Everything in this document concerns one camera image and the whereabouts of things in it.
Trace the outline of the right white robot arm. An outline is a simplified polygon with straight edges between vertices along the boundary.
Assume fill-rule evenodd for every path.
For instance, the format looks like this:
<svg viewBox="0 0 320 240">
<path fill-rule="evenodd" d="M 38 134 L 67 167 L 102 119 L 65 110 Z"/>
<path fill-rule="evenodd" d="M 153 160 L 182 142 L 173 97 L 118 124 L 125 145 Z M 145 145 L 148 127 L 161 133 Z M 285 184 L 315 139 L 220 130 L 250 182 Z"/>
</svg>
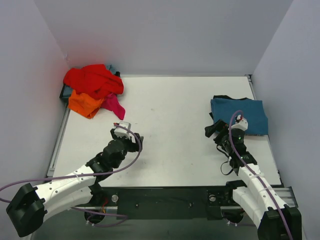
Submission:
<svg viewBox="0 0 320 240">
<path fill-rule="evenodd" d="M 245 131 L 248 122 L 241 115 L 226 123 L 218 120 L 205 127 L 207 138 L 216 134 L 214 143 L 228 157 L 228 164 L 240 178 L 223 192 L 229 205 L 238 204 L 257 228 L 260 240 L 301 240 L 302 215 L 296 206 L 289 206 L 268 183 L 258 162 L 247 150 Z"/>
</svg>

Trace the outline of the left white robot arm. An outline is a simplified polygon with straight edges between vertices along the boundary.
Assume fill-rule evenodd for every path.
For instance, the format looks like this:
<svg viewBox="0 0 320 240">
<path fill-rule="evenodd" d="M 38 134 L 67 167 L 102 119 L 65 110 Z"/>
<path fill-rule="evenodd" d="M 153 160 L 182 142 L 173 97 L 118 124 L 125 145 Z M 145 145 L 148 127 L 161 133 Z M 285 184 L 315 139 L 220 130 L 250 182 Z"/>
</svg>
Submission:
<svg viewBox="0 0 320 240">
<path fill-rule="evenodd" d="M 120 164 L 127 153 L 140 154 L 143 136 L 115 124 L 112 140 L 77 170 L 60 177 L 50 177 L 33 186 L 31 180 L 19 181 L 20 188 L 6 208 L 19 237 L 26 237 L 49 218 L 78 205 L 98 206 L 103 200 L 99 182 L 122 171 Z"/>
</svg>

